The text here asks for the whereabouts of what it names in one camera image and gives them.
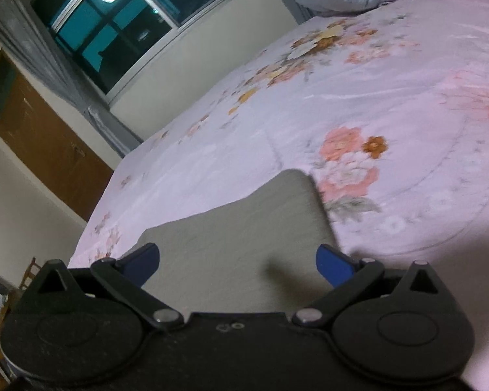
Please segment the grey pants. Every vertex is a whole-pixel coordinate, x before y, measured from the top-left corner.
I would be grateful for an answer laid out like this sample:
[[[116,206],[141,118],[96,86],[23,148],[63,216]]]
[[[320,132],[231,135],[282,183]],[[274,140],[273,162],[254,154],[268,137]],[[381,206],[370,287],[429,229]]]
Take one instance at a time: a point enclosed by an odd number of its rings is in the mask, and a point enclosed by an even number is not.
[[[286,170],[250,196],[147,229],[160,266],[143,289],[175,310],[293,313],[332,287],[316,252],[335,236],[312,178]]]

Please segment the wooden chair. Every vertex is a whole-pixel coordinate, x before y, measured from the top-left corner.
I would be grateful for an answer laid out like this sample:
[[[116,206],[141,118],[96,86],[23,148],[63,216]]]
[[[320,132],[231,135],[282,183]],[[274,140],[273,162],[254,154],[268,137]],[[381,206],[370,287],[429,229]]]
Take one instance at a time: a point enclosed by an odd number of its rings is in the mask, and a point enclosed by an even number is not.
[[[19,285],[19,290],[25,291],[31,285],[37,273],[42,269],[42,266],[37,263],[37,259],[33,257],[22,276],[22,280]]]

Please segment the brown wooden door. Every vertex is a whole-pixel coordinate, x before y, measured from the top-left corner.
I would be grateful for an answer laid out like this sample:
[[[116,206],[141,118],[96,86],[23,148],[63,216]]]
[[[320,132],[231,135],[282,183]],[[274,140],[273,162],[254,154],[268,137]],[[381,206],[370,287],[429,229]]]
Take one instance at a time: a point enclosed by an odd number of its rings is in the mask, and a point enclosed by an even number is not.
[[[0,137],[41,183],[90,219],[113,170],[56,114],[0,52]]]

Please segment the pink floral bed sheet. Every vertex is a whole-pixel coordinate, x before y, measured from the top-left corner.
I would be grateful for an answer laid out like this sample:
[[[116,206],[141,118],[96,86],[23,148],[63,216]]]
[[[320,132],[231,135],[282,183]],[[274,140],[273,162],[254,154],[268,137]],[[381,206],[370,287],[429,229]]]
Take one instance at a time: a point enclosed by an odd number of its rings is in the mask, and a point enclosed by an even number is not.
[[[121,161],[70,265],[290,168],[315,180],[343,251],[454,269],[477,338],[467,380],[489,390],[489,0],[299,26]]]

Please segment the grey left curtain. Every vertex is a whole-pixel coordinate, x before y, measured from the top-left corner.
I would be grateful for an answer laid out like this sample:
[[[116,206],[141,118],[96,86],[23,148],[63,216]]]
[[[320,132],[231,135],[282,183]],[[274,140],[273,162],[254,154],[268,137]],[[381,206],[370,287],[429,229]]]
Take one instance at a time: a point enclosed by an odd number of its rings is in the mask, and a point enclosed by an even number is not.
[[[70,104],[120,156],[142,140],[123,125],[57,46],[29,0],[0,0],[0,43],[46,88]]]

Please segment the window with white frame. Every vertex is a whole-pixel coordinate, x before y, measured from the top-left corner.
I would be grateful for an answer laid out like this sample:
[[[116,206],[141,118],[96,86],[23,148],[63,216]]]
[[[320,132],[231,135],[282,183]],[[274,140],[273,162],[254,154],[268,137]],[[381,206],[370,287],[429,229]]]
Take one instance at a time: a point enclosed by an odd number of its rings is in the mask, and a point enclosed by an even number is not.
[[[224,0],[31,0],[59,47],[108,101]]]

